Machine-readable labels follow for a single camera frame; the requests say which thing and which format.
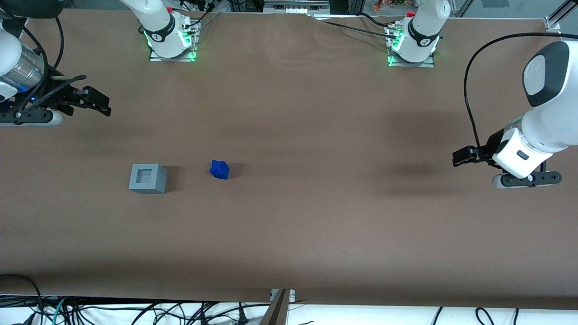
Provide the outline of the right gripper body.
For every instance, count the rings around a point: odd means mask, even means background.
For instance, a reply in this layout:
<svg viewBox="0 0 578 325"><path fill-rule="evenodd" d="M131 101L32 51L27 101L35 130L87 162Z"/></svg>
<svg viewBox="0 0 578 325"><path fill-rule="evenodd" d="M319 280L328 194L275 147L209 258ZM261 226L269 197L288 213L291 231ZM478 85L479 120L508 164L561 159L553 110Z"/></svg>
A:
<svg viewBox="0 0 578 325"><path fill-rule="evenodd" d="M35 95L35 100L30 100L29 103L39 103L40 108L49 108L54 110L54 104L56 103L67 103L68 101L72 101L74 99L74 91L76 90L73 86L66 86L63 89L57 91L56 93L50 95L46 99L42 100L41 98L44 95L47 95L49 91L56 89L57 86L64 83L63 81L54 81L49 82L45 91L41 91ZM27 98L31 91L25 91L24 93L19 93L16 88L1 82L1 111L8 112L10 110L20 110L20 106L24 103L24 100Z"/></svg>

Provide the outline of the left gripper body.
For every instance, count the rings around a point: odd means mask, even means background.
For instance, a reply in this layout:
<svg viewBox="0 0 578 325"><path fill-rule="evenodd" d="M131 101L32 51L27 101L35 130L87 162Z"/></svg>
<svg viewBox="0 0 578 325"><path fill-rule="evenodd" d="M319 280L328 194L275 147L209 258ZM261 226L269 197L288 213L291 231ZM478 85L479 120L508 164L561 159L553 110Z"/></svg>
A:
<svg viewBox="0 0 578 325"><path fill-rule="evenodd" d="M529 144L520 128L509 128L504 130L492 159L507 173L523 179L552 156Z"/></svg>

